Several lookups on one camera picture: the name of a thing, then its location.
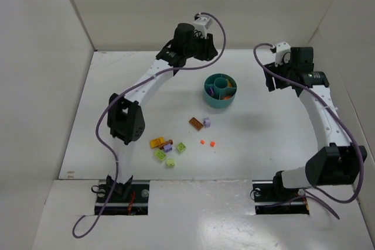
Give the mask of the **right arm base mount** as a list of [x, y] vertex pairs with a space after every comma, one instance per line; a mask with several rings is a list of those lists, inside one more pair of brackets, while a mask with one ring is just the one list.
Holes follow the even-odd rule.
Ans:
[[272, 180], [253, 180], [252, 187], [250, 197], [257, 215], [309, 215], [307, 200], [298, 189], [278, 188]]

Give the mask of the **yellow orange lego brick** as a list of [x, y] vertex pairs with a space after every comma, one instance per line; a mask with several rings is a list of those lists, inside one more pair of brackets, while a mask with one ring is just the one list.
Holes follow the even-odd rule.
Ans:
[[157, 148], [158, 146], [160, 146], [161, 144], [163, 144], [165, 142], [164, 138], [163, 137], [158, 137], [156, 139], [153, 139], [149, 142], [150, 144], [150, 147], [152, 149], [154, 148]]

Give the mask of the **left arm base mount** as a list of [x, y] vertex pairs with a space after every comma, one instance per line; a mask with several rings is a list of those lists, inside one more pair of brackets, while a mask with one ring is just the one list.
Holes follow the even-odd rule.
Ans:
[[[91, 187], [96, 195], [94, 214], [99, 215], [109, 194], [111, 185], [100, 181]], [[136, 180], [122, 194], [114, 191], [102, 215], [147, 215], [150, 181]]]

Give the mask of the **purple printed lego tile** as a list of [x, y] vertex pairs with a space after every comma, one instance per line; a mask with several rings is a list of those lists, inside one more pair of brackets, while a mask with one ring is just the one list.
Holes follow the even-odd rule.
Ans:
[[207, 89], [207, 93], [209, 96], [213, 97], [215, 95], [213, 87], [209, 87]]

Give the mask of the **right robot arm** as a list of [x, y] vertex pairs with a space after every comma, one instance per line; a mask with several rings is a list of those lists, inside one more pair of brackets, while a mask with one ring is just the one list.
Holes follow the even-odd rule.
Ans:
[[320, 186], [351, 185], [363, 179], [364, 146], [338, 117], [325, 73], [314, 70], [313, 48], [279, 42], [270, 47], [275, 61], [263, 66], [269, 91], [291, 87], [305, 107], [318, 151], [302, 167], [279, 171], [273, 178], [278, 195]]

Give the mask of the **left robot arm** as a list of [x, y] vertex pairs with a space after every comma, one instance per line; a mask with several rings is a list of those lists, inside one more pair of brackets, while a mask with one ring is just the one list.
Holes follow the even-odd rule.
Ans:
[[145, 130], [142, 107], [165, 82], [185, 69], [187, 59], [194, 58], [211, 65], [218, 55], [213, 36], [207, 31], [209, 20], [204, 16], [192, 24], [178, 24], [172, 40], [156, 55], [148, 71], [125, 93], [110, 97], [106, 113], [112, 137], [109, 148], [115, 153], [115, 172], [106, 182], [111, 191], [120, 195], [129, 191], [134, 143]]

